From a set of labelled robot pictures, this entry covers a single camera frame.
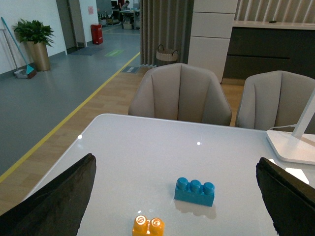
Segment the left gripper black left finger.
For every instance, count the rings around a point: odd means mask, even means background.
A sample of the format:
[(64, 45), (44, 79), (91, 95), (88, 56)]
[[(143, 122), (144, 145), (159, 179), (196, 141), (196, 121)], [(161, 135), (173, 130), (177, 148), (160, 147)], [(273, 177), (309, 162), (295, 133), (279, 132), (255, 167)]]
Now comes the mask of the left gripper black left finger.
[(0, 217), (2, 236), (75, 236), (90, 200), (96, 158), (87, 154)]

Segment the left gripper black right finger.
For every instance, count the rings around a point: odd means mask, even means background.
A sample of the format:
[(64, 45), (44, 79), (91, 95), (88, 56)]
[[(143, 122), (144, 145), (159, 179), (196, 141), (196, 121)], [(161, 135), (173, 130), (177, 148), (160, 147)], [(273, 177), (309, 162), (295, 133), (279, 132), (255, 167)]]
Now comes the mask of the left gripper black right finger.
[(315, 189), (265, 157), (256, 179), (274, 228), (280, 236), (315, 234)]

